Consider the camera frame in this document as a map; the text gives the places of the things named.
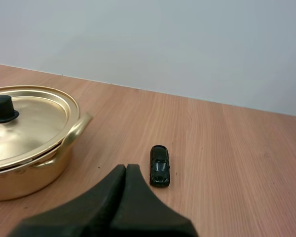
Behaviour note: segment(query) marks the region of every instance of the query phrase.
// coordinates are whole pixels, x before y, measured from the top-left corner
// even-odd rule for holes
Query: pot handle
[[[77,141],[77,138],[84,132],[93,117],[89,113],[85,113],[81,118],[75,123],[75,125],[69,130],[62,143],[60,144],[56,155],[52,159],[48,159],[44,162],[37,162],[31,167],[33,168],[43,168],[51,164],[56,163],[59,159],[67,154],[69,149]]]

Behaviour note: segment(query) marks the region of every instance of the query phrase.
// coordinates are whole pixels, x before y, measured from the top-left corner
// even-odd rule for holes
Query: toy car
[[[162,145],[153,146],[150,151],[150,184],[157,187],[170,184],[169,153]]]

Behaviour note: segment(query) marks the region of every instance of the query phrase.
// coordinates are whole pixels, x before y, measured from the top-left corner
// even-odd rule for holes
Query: gold cookware
[[[67,167],[92,117],[68,94],[41,86],[0,88],[0,200],[31,194]]]

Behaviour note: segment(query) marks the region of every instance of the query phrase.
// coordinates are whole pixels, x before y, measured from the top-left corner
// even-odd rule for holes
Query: black knob
[[[14,110],[12,98],[9,95],[0,95],[0,123],[10,122],[19,116]]]

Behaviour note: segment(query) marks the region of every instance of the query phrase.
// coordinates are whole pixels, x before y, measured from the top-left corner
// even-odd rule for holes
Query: table surface
[[[137,163],[169,150],[171,184],[152,191],[203,237],[296,237],[296,117],[0,65],[0,86],[43,85],[94,116],[55,182],[0,202],[0,236]]]

